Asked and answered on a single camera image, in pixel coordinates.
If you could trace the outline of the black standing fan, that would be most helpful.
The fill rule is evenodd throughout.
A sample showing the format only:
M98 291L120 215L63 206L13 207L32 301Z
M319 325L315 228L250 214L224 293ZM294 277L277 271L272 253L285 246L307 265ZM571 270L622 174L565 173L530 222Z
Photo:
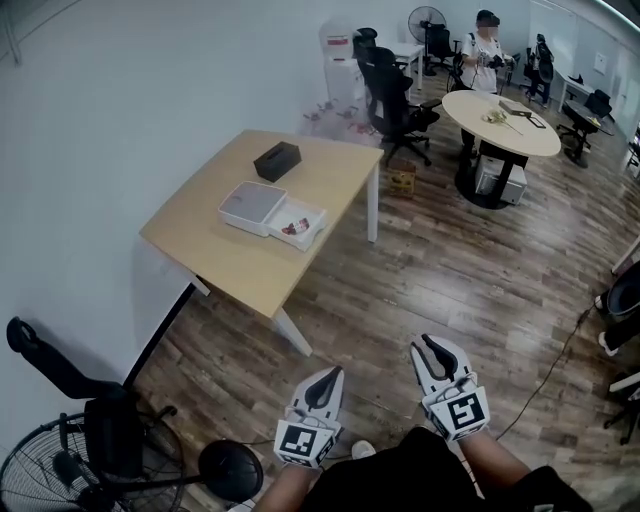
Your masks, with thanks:
M180 512L195 484L232 504L256 496L262 466L241 443L213 441L188 468L164 420L175 412L63 414L39 426L0 465L0 512Z
M411 36L419 43L429 48L431 40L438 31L447 28L444 15L435 7L419 6L408 18L408 29Z

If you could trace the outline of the round beige table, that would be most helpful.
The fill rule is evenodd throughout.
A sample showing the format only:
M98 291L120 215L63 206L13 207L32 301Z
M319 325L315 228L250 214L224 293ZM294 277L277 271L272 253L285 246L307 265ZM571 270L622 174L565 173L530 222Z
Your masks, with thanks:
M459 169L455 176L456 188L466 200L488 210L500 210L508 206L507 202L501 200L501 194L513 165L524 168L529 159L553 157L561 149L558 134L546 120L530 109L531 116L535 116L546 125L545 129L538 129L525 117L507 114L499 106L501 99L507 98L474 90L449 92L442 99L442 106L448 116L461 129L473 135L479 143L478 154L504 162L493 193L489 196L482 196L475 192L471 150L464 149L460 157ZM507 114L509 123L523 135L519 135L508 127L484 122L481 116L492 109L503 110Z

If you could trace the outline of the pile of empty water bottles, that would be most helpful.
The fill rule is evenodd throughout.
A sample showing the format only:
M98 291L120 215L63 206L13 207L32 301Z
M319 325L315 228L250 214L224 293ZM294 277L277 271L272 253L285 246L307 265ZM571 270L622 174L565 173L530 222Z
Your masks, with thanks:
M337 100L318 103L302 114L298 134L368 147L379 147L382 135L356 106L340 106Z

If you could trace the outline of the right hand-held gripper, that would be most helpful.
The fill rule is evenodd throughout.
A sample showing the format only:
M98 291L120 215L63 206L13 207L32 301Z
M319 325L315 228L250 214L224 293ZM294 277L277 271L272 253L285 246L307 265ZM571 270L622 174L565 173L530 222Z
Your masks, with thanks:
M489 423L489 405L485 388L478 385L477 374L470 373L466 352L442 337L424 334L423 341L444 371L435 378L423 349L411 343L410 357L425 396L422 406L427 419L447 442L479 432ZM457 381L439 390L438 380Z

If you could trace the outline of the black office chair with headrest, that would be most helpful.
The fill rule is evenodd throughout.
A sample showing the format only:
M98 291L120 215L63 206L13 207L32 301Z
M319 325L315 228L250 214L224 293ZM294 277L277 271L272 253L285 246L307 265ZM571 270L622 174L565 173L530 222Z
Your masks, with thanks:
M0 467L4 512L172 512L182 497L181 444L164 419L138 407L121 384L86 377L20 318L7 324L10 348L81 413L62 413L26 435Z

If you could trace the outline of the black tissue box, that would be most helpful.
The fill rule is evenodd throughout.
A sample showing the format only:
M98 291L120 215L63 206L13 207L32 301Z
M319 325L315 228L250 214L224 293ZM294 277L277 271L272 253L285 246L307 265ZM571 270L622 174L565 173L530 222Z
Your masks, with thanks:
M299 147L279 142L254 161L257 175L275 183L301 162Z

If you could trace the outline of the black round bin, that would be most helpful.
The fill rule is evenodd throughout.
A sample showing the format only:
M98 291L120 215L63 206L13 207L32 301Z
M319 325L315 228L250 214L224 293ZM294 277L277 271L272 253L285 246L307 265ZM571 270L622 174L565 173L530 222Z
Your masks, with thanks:
M640 274L627 273L609 290L607 307L615 316L624 316L640 307Z

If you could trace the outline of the dark round table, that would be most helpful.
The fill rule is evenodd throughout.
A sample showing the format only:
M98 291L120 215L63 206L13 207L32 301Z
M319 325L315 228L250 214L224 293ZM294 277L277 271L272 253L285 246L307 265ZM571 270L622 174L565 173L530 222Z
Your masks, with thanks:
M562 111L578 126L579 130L586 130L589 133L600 131L609 136L614 135L615 130L610 119L598 116L586 105L569 100L563 104Z

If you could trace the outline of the white water dispenser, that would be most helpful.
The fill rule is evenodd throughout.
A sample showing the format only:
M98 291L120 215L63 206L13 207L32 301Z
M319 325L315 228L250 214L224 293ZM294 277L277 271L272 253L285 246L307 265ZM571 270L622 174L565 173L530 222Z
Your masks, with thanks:
M329 99L345 108L356 105L362 82L354 58L354 33L351 21L340 16L328 19L319 29Z

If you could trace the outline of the person's left forearm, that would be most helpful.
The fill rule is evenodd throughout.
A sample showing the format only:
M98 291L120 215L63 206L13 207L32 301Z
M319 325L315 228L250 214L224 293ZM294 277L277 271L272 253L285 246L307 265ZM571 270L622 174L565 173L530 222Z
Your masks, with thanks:
M252 512L298 512L320 474L319 469L285 465Z

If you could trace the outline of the person's black clothing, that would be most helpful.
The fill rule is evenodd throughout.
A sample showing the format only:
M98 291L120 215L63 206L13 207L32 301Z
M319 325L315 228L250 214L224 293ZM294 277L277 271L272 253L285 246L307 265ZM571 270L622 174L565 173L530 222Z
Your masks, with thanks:
M395 447L326 470L299 512L594 512L543 466L493 494L476 490L444 439L423 427Z

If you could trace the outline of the white desk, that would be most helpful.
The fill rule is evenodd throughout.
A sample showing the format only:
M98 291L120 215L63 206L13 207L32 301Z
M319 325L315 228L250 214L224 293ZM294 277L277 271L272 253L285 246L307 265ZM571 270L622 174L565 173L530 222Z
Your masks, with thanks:
M416 80L412 85L412 89L422 90L423 86L423 68L425 59L425 48L420 44L392 42L384 43L383 46L391 50L396 59L405 64L404 73L412 78L416 76Z

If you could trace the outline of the black chair base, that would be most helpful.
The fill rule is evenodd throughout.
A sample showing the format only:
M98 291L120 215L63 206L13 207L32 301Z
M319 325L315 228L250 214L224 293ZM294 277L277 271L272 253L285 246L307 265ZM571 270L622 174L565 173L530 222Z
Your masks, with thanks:
M609 385L608 394L621 406L620 411L603 424L605 430L622 420L628 421L628 429L620 438L621 446L627 445L636 429L640 429L640 370L633 374L619 374Z

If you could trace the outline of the white box with grey lid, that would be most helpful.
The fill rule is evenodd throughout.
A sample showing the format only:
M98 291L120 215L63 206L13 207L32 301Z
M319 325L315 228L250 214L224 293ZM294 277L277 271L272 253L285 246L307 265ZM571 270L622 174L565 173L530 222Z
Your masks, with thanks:
M276 238L306 252L327 226L327 211L291 197L284 189L251 181L240 183L218 208L221 220L235 228L268 238ZM297 236L281 229L307 218L310 228Z

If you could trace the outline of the yellow cardboard box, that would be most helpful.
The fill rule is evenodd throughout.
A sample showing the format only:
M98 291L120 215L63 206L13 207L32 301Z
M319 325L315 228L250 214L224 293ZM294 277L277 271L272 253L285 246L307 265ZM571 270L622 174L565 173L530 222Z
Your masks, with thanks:
M417 169L412 161L392 159L387 166L387 189L390 195L412 198L415 192Z

